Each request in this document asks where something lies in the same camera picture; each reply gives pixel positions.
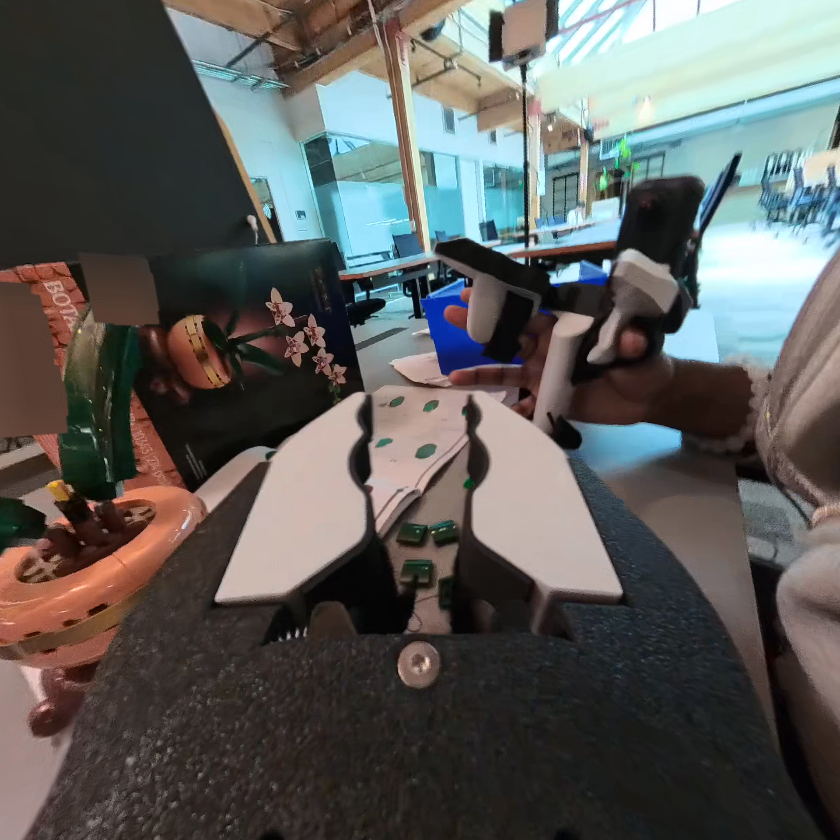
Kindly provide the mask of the black orchid print box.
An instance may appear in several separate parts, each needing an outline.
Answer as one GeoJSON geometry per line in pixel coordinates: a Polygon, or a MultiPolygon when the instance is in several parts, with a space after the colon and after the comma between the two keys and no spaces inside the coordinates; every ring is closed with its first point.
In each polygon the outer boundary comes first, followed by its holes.
{"type": "Polygon", "coordinates": [[[159,322],[93,320],[81,264],[2,271],[41,305],[66,391],[63,434],[25,432],[93,500],[196,491],[363,390],[337,248],[327,239],[150,260],[159,322]]]}

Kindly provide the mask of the black office chair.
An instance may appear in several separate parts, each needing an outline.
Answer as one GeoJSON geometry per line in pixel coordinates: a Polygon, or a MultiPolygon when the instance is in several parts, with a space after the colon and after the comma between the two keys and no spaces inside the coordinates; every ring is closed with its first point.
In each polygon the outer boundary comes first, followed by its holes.
{"type": "Polygon", "coordinates": [[[386,305],[386,300],[370,296],[369,292],[372,286],[368,280],[362,283],[362,288],[365,290],[365,298],[357,301],[355,300],[354,281],[341,280],[345,309],[352,327],[364,325],[366,320],[376,317],[377,313],[382,311],[386,305]]]}

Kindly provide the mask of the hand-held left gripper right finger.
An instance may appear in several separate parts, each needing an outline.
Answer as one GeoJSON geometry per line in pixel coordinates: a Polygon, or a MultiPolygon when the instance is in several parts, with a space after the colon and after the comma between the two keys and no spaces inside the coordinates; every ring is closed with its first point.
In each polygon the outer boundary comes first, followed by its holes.
{"type": "Polygon", "coordinates": [[[456,603],[488,630],[569,636],[564,608],[618,606],[623,586],[571,462],[489,394],[470,394],[456,603]]]}

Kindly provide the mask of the black monitor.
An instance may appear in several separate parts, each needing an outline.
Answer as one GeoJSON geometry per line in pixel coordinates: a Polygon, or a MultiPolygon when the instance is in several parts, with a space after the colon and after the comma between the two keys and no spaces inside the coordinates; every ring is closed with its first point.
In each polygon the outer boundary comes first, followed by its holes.
{"type": "Polygon", "coordinates": [[[716,180],[707,189],[700,202],[696,217],[696,241],[700,242],[724,196],[732,186],[742,159],[742,152],[735,153],[729,163],[719,172],[716,180]]]}

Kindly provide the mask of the black divider panel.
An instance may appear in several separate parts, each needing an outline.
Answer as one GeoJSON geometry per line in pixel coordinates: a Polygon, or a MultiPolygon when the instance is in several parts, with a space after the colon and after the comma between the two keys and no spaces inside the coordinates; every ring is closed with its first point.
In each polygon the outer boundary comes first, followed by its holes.
{"type": "Polygon", "coordinates": [[[253,245],[256,215],[162,2],[1,2],[2,269],[253,245]]]}

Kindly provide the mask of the long wooden office desk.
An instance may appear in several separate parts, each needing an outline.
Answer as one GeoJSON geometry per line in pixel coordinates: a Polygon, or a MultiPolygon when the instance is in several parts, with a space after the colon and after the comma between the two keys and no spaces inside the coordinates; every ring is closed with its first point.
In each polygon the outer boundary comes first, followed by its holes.
{"type": "Polygon", "coordinates": [[[499,245],[496,252],[511,259],[541,260],[554,265],[570,265],[589,261],[600,265],[605,260],[612,260],[616,251],[620,219],[601,222],[566,231],[563,236],[548,244],[499,245]]]}
{"type": "Polygon", "coordinates": [[[422,300],[428,294],[431,278],[443,267],[432,252],[404,258],[380,260],[366,266],[355,266],[339,271],[344,283],[353,284],[361,292],[373,293],[374,289],[386,287],[403,288],[407,284],[406,296],[422,300]]]}

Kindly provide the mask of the blue plastic bin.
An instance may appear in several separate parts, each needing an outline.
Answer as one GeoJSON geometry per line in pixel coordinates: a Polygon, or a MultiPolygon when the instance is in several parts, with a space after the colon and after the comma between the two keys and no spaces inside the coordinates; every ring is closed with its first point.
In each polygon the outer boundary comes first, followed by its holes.
{"type": "MultiPolygon", "coordinates": [[[[551,276],[553,287],[564,283],[582,282],[591,286],[604,286],[607,271],[589,261],[583,260],[551,276]]],[[[465,303],[460,299],[466,288],[466,279],[460,277],[441,290],[432,292],[423,302],[430,338],[434,342],[437,362],[443,375],[452,371],[489,365],[494,360],[486,357],[482,344],[470,338],[467,331],[449,323],[445,319],[445,310],[449,306],[462,308],[465,303]]]]}

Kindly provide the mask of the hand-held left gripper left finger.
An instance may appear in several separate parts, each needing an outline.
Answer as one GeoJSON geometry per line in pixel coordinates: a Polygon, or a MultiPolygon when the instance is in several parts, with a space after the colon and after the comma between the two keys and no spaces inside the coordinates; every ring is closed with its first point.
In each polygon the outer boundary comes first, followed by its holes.
{"type": "Polygon", "coordinates": [[[372,414],[371,395],[352,394],[269,459],[216,606],[278,604],[307,621],[316,604],[341,602],[392,620],[400,596],[365,486],[372,414]]]}

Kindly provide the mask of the brown bonsai pot model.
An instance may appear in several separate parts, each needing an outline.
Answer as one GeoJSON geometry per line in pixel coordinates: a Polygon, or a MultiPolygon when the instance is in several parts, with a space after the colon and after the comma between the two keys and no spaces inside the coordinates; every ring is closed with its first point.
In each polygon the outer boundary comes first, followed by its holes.
{"type": "Polygon", "coordinates": [[[120,624],[207,514],[178,486],[127,489],[139,366],[138,328],[87,311],[66,352],[61,476],[45,488],[58,519],[2,498],[1,656],[39,687],[27,718],[37,739],[70,726],[120,624]]]}

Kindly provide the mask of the hanging green plant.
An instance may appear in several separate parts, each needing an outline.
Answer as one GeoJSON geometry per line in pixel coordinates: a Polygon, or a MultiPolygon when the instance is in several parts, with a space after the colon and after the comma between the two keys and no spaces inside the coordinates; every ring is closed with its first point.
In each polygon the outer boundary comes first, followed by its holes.
{"type": "Polygon", "coordinates": [[[602,157],[601,168],[595,176],[595,192],[607,197],[619,195],[624,187],[631,185],[638,169],[639,163],[625,135],[607,146],[606,156],[602,157]]]}

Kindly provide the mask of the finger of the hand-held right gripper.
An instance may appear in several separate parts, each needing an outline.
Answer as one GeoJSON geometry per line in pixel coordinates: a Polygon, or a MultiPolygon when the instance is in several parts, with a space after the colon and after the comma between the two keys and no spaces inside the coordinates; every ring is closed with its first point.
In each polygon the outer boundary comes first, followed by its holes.
{"type": "Polygon", "coordinates": [[[475,275],[467,309],[467,333],[483,356],[511,363],[520,354],[520,337],[540,307],[540,275],[500,279],[475,275]]]}
{"type": "Polygon", "coordinates": [[[549,275],[481,245],[469,238],[455,238],[435,246],[436,257],[472,279],[470,306],[500,307],[509,292],[533,301],[535,307],[553,300],[549,275]]]}

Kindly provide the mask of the person's right hand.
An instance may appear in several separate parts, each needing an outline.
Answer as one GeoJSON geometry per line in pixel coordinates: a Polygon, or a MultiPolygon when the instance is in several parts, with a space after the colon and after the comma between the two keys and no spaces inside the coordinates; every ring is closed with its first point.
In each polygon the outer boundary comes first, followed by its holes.
{"type": "MultiPolygon", "coordinates": [[[[543,366],[556,318],[539,312],[520,336],[520,366],[486,364],[452,371],[452,385],[466,388],[516,387],[524,396],[513,410],[536,417],[543,366]]],[[[673,361],[662,353],[648,353],[647,336],[636,327],[626,328],[617,346],[625,366],[608,369],[601,377],[579,385],[566,414],[585,424],[633,425],[647,423],[673,379],[673,361]]]]}

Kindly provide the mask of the white paper sheet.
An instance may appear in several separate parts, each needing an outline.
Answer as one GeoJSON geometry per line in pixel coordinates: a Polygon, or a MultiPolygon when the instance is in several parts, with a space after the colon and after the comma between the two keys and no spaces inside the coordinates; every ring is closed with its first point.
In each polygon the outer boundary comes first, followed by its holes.
{"type": "Polygon", "coordinates": [[[416,353],[395,359],[391,367],[403,378],[414,385],[448,389],[454,387],[447,374],[444,374],[435,351],[416,353]]]}

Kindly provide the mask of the row of black office chairs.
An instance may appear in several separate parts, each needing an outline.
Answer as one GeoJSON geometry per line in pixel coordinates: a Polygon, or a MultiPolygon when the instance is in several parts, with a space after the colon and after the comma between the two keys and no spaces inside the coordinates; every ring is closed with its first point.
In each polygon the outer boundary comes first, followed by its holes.
{"type": "Polygon", "coordinates": [[[806,154],[771,154],[760,178],[759,210],[767,227],[785,225],[795,232],[811,225],[822,236],[834,233],[839,217],[839,149],[806,154]]]}

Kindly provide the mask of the thick open instruction booklet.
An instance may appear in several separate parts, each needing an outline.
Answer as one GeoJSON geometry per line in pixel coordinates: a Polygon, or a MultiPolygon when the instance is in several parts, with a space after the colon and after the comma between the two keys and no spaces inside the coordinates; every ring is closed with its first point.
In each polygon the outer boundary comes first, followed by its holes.
{"type": "Polygon", "coordinates": [[[467,443],[470,391],[384,386],[371,397],[371,473],[366,481],[374,525],[384,537],[467,443]]]}

